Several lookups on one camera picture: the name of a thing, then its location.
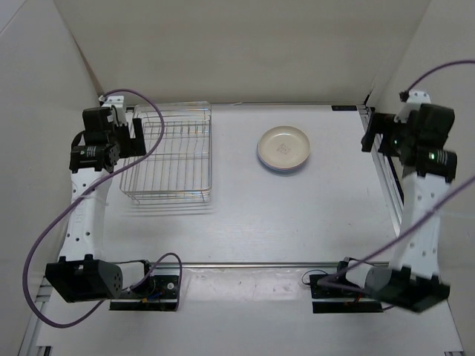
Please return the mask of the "pink plastic plate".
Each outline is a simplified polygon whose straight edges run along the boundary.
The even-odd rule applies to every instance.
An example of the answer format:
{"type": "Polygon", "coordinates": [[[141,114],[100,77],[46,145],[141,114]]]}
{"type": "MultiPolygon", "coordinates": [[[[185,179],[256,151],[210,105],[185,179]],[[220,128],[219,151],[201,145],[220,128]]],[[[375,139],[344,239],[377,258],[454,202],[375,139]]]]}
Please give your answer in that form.
{"type": "MultiPolygon", "coordinates": [[[[282,168],[282,169],[288,169],[288,168],[278,167],[278,166],[276,166],[276,165],[271,165],[270,163],[266,162],[266,161],[265,161],[264,159],[262,159],[261,157],[258,157],[258,161],[259,161],[259,163],[262,162],[262,163],[264,163],[265,165],[268,165],[268,166],[272,166],[272,167],[276,167],[276,168],[282,168]]],[[[305,161],[301,162],[300,164],[298,164],[298,165],[293,165],[293,166],[291,166],[291,167],[289,167],[289,168],[294,168],[294,167],[297,167],[297,166],[302,165],[302,164],[304,164],[304,163],[307,165],[307,161],[305,160],[305,161]]]]}

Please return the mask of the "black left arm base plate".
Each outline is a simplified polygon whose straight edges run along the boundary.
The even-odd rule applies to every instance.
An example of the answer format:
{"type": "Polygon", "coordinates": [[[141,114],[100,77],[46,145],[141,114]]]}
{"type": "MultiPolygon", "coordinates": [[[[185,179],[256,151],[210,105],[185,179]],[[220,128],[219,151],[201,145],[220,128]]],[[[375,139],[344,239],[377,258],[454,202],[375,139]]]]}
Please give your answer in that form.
{"type": "Polygon", "coordinates": [[[136,288],[128,288],[109,303],[113,312],[175,312],[182,278],[179,274],[153,272],[136,288]]]}

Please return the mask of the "blue plastic plate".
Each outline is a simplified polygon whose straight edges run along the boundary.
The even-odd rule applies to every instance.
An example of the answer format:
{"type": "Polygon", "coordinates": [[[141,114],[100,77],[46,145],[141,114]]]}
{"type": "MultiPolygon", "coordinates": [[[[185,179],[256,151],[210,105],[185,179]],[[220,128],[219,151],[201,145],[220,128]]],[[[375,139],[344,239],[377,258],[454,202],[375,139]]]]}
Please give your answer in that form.
{"type": "Polygon", "coordinates": [[[282,168],[276,168],[272,166],[265,165],[264,163],[260,163],[260,166],[267,170],[268,172],[272,172],[273,174],[279,174],[279,175],[291,175],[291,174],[297,174],[298,172],[302,171],[305,169],[306,164],[299,165],[294,168],[288,168],[288,169],[282,169],[282,168]]]}

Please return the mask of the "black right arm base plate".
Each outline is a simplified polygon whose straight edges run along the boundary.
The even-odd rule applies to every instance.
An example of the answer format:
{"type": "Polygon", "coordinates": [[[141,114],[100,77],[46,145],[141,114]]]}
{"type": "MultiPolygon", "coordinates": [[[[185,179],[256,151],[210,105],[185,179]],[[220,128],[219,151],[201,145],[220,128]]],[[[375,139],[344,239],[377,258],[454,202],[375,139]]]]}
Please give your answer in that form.
{"type": "Polygon", "coordinates": [[[318,285],[328,273],[321,269],[310,269],[301,277],[301,283],[309,287],[313,314],[376,314],[382,313],[380,302],[366,298],[363,294],[343,289],[318,285]]]}

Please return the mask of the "cream plastic plate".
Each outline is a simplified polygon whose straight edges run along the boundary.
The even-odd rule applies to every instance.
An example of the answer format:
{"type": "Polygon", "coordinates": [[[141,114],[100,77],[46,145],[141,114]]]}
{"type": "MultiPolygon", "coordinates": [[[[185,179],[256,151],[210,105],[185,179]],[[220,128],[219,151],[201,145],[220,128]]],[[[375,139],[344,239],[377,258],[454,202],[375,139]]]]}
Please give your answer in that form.
{"type": "Polygon", "coordinates": [[[257,155],[271,165],[289,168],[307,160],[310,155],[307,135],[292,126],[277,126],[263,134],[257,144],[257,155]]]}

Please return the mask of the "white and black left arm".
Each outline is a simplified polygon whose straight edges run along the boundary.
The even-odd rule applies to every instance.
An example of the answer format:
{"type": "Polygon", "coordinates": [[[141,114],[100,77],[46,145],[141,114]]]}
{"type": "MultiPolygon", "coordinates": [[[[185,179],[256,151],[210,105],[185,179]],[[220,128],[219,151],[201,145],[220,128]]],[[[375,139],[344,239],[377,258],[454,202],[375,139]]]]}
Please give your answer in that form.
{"type": "Polygon", "coordinates": [[[142,124],[128,124],[121,104],[82,112],[84,129],[71,143],[72,200],[59,259],[45,276],[64,301],[110,300],[122,291],[122,270],[103,258],[103,231],[110,175],[120,159],[145,156],[142,124]]]}

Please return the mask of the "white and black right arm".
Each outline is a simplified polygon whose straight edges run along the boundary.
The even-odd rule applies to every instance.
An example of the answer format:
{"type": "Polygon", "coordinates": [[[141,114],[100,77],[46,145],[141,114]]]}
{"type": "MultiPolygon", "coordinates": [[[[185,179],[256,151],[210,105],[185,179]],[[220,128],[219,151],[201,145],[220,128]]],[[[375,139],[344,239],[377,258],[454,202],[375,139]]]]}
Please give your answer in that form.
{"type": "Polygon", "coordinates": [[[379,302],[424,312],[448,299],[449,285],[439,276],[441,219],[435,207],[456,175],[457,155],[444,145],[453,126],[453,109],[429,103],[407,104],[397,115],[373,113],[361,140],[370,151],[381,135],[379,153],[397,157],[404,169],[401,232],[387,267],[346,258],[333,287],[349,297],[359,288],[379,302]]]}

